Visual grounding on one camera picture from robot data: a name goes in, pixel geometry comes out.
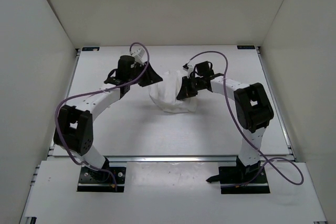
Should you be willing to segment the white pleated skirt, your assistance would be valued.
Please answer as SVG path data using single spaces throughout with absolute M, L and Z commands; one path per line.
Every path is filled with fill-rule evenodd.
M 189 113 L 197 109 L 197 98 L 178 100 L 176 97 L 182 87 L 183 73 L 169 70 L 162 76 L 163 81 L 148 87 L 149 97 L 162 111 L 167 113 Z

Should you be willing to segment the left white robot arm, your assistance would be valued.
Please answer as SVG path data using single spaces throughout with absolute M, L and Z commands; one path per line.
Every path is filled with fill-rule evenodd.
M 91 169 L 98 181 L 109 177 L 110 168 L 106 157 L 93 146 L 93 123 L 110 105 L 121 100 L 137 84 L 150 86 L 163 81 L 148 61 L 139 54 L 122 55 L 117 68 L 111 70 L 101 88 L 76 105 L 63 105 L 58 112 L 58 126 L 54 143 Z

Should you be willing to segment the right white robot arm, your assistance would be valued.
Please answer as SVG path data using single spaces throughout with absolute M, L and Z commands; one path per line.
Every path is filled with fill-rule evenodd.
M 197 96 L 200 90 L 226 95 L 235 102 L 238 128 L 243 130 L 243 140 L 236 159 L 235 175 L 241 182 L 248 182 L 254 172 L 260 168 L 259 150 L 263 134 L 274 118 L 274 111 L 261 83 L 245 84 L 224 78 L 222 73 L 215 73 L 213 64 L 204 61 L 195 66 L 185 64 L 187 72 L 182 77 L 178 100 Z

